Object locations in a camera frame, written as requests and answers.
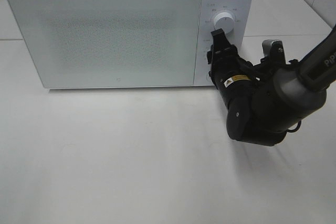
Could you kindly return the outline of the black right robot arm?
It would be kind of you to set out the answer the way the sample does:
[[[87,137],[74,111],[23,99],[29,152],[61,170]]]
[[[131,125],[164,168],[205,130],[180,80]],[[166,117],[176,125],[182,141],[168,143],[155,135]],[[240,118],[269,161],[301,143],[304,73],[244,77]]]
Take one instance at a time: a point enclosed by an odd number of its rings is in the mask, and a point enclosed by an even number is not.
[[[264,40],[257,65],[239,56],[222,29],[211,35],[209,77],[228,111],[231,139],[274,146],[325,104],[335,81],[334,30],[301,60],[287,61],[280,40]]]

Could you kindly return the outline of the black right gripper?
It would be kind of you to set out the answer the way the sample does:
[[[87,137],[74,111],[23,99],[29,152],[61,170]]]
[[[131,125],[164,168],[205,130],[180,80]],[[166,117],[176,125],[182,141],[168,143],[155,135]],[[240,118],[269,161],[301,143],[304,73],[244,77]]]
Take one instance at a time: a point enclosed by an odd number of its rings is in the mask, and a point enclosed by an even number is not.
[[[211,81],[226,108],[249,108],[251,96],[258,87],[251,63],[239,56],[236,46],[228,41],[222,28],[212,31],[211,36],[213,44],[207,53]]]

